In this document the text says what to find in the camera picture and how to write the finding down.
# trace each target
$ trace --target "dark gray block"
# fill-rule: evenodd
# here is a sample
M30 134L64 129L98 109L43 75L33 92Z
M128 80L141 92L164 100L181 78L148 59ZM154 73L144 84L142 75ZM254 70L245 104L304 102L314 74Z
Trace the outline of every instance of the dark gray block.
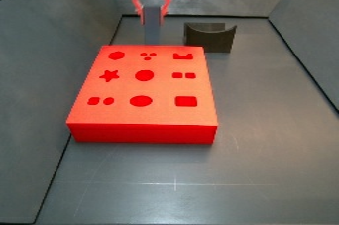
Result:
M237 26L225 23L185 23L184 45L204 47L206 53L229 53Z
M266 20L168 17L162 45L182 43L185 22L238 25L232 52L208 54L214 144L72 140L37 224L336 224L326 99ZM138 18L122 18L113 42L142 44Z
M269 20L339 109L339 0L280 0Z
M112 0L0 1L0 222L33 222L68 113L120 18Z

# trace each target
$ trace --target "gray table surface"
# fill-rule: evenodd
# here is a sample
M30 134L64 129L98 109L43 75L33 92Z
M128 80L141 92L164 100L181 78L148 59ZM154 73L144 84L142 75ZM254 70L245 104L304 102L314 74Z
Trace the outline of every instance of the gray table surface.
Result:
M238 25L233 50L208 54L220 127L212 146L70 140L37 224L339 222L339 120L264 19L168 17ZM114 44L142 44L124 17Z

